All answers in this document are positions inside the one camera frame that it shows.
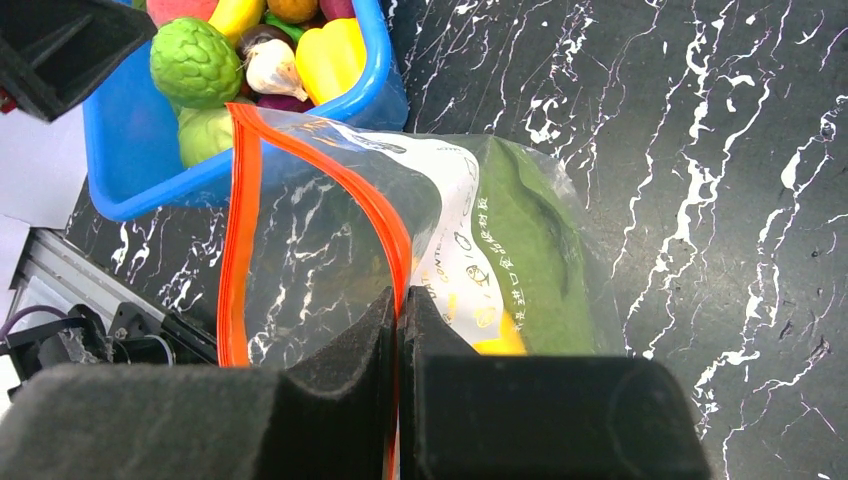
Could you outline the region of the green custard apple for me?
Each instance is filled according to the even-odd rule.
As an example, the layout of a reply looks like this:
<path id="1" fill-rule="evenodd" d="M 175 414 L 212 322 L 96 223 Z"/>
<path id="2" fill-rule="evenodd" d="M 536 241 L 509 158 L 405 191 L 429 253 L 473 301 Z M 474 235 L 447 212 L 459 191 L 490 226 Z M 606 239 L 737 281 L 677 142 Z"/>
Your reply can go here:
<path id="1" fill-rule="evenodd" d="M 228 39 L 208 22 L 179 17 L 154 35 L 149 56 L 156 89 L 181 108 L 212 109 L 242 88 L 241 61 Z"/>

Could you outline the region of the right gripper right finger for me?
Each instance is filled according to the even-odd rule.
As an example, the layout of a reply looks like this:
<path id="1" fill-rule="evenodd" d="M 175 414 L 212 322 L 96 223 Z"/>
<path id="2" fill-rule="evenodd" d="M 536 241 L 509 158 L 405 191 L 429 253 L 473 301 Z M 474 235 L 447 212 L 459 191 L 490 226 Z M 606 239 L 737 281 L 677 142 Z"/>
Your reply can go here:
<path id="1" fill-rule="evenodd" d="M 476 353 L 412 288 L 399 318 L 403 479 L 707 479 L 684 394 L 653 361 Z"/>

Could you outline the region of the yellow bell pepper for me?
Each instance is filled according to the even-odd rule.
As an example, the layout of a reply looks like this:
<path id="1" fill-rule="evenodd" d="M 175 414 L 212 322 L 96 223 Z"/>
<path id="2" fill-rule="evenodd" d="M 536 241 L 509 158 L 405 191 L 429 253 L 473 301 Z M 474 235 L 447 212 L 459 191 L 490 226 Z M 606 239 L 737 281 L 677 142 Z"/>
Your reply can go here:
<path id="1" fill-rule="evenodd" d="M 355 18 L 331 20 L 307 30 L 295 52 L 303 87 L 315 106 L 347 93 L 360 79 L 366 49 Z"/>

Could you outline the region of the clear zip top bag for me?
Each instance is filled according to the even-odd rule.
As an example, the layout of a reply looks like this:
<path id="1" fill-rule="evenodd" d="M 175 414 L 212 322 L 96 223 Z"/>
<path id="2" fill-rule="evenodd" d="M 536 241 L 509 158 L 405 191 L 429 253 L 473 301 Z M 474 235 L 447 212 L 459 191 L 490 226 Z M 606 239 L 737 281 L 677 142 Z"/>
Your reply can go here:
<path id="1" fill-rule="evenodd" d="M 293 366 L 381 293 L 390 291 L 400 309 L 413 287 L 473 350 L 498 337 L 504 300 L 473 235 L 475 153 L 496 136 L 381 132 L 250 104 L 228 110 L 234 154 L 220 365 Z M 518 145 L 538 153 L 539 169 L 570 201 L 616 307 L 609 267 L 564 167 Z"/>

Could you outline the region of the white garlic bulb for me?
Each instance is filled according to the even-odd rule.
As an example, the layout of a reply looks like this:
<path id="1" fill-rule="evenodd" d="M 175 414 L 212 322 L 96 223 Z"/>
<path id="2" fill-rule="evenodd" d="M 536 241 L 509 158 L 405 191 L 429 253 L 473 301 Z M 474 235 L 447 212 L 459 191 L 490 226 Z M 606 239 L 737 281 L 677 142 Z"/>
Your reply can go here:
<path id="1" fill-rule="evenodd" d="M 257 43 L 247 49 L 246 81 L 260 94 L 287 95 L 300 102 L 309 99 L 295 64 L 295 53 L 279 39 Z"/>

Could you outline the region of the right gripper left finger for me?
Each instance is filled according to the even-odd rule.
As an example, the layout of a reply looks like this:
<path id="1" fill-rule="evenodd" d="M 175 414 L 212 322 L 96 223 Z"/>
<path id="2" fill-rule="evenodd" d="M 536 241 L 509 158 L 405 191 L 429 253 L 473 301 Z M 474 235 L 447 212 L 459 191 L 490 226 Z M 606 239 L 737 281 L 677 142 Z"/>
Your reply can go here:
<path id="1" fill-rule="evenodd" d="M 5 479 L 381 479 L 393 296 L 275 367 L 63 365 L 1 423 Z"/>

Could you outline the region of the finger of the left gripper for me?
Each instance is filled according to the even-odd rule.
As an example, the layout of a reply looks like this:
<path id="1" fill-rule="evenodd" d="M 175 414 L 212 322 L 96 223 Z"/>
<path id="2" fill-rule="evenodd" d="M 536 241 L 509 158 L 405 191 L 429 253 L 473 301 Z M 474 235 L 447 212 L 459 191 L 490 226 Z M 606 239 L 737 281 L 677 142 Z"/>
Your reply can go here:
<path id="1" fill-rule="evenodd" d="M 118 1 L 3 1 L 1 112 L 56 120 L 155 32 L 147 13 Z"/>

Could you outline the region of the yellow banana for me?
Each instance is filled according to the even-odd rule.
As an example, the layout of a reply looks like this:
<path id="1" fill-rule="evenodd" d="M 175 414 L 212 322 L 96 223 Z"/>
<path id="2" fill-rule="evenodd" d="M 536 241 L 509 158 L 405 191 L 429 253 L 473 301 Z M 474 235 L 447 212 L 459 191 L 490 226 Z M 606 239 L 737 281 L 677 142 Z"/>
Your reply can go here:
<path id="1" fill-rule="evenodd" d="M 498 337 L 473 343 L 472 347 L 482 355 L 526 356 L 521 327 L 522 324 L 516 323 L 510 313 L 505 311 L 499 324 Z"/>

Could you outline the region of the green leaf vegetable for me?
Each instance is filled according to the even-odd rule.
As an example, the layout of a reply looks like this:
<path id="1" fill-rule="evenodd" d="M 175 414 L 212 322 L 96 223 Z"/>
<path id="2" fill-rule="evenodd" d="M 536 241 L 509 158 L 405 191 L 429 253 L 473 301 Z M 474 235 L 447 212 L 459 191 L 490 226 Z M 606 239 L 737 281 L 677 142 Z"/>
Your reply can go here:
<path id="1" fill-rule="evenodd" d="M 538 153 L 497 137 L 476 151 L 473 235 L 504 300 L 505 352 L 620 354 L 623 340 L 604 265 Z"/>

